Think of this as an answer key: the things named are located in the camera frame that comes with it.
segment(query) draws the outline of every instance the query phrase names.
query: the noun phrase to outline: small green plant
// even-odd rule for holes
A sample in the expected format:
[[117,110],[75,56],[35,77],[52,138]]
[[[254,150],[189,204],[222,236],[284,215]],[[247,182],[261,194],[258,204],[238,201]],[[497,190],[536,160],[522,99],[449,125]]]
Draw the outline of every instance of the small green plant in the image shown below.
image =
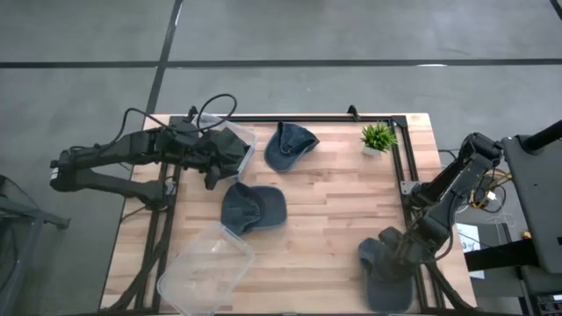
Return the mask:
[[382,151],[385,153],[393,145],[398,144],[396,135],[393,134],[390,127],[384,123],[378,123],[376,126],[364,126],[363,138],[361,141],[368,147]]

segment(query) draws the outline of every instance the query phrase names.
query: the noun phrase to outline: white paper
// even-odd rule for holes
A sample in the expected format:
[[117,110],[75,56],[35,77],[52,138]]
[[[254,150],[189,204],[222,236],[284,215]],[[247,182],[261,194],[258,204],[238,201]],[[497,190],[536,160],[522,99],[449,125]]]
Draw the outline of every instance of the white paper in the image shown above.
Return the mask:
[[[457,224],[457,230],[459,232],[460,242],[463,245],[463,252],[471,252],[475,250],[480,250],[480,238],[478,236],[478,228],[473,225]],[[484,278],[484,271],[473,271],[468,273],[471,277],[476,277],[479,279]]]

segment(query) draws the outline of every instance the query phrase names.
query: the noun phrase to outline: metal stand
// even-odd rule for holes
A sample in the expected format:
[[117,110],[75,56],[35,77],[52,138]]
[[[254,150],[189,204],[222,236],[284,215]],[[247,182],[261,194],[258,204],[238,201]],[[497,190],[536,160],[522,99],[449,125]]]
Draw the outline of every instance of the metal stand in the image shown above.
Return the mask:
[[5,188],[9,181],[10,180],[5,176],[0,176],[0,212],[6,214],[6,216],[3,217],[6,218],[5,220],[10,221],[8,225],[14,225],[13,221],[17,220],[29,223],[31,228],[25,240],[20,243],[22,246],[16,245],[18,248],[18,257],[14,259],[17,260],[15,269],[9,276],[10,279],[4,291],[0,293],[0,316],[12,315],[11,310],[24,282],[25,271],[32,260],[43,223],[53,224],[58,229],[66,229],[70,221],[70,219],[64,219],[39,208],[22,205],[7,198],[6,195],[3,194],[3,188]]

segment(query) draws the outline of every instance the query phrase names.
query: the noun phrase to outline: potted plant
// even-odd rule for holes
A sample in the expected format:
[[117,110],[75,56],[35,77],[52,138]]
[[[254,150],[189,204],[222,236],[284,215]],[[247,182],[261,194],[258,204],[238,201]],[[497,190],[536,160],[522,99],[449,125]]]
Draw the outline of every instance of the potted plant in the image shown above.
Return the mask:
[[396,135],[393,134],[390,126],[384,123],[378,123],[376,126],[364,126],[362,134],[361,141],[365,144],[365,147],[363,147],[364,154],[377,156],[398,144]]

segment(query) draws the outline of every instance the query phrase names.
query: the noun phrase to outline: metal bracket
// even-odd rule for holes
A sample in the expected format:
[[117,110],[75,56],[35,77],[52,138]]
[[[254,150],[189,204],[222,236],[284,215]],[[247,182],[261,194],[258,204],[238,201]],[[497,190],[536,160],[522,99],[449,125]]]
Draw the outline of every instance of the metal bracket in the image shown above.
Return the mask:
[[357,108],[355,107],[355,105],[350,105],[348,108],[348,114],[353,115],[353,119],[358,122],[361,120],[361,116],[359,116],[359,112],[357,112]]
[[400,128],[407,128],[406,116],[392,115],[391,118],[393,119],[394,123],[396,123],[396,125],[400,126]]
[[419,181],[400,181],[400,193],[402,195],[410,194],[410,192],[412,192],[412,189],[419,183]]

